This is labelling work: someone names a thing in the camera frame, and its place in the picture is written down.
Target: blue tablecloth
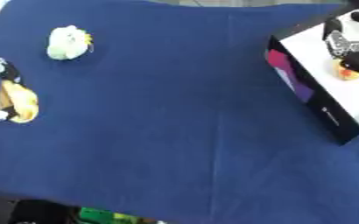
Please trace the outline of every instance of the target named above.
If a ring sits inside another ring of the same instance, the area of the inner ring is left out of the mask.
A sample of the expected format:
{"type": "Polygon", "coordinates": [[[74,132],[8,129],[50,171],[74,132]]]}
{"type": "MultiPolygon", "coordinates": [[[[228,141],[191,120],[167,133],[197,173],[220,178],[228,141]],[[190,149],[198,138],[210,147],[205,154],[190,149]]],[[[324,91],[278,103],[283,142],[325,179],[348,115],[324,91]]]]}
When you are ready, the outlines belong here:
{"type": "Polygon", "coordinates": [[[11,1],[0,56],[41,111],[0,122],[0,193],[186,224],[359,223],[359,139],[339,146],[264,61],[271,33],[334,7],[11,1]],[[95,51],[48,59],[65,25],[95,51]]]}

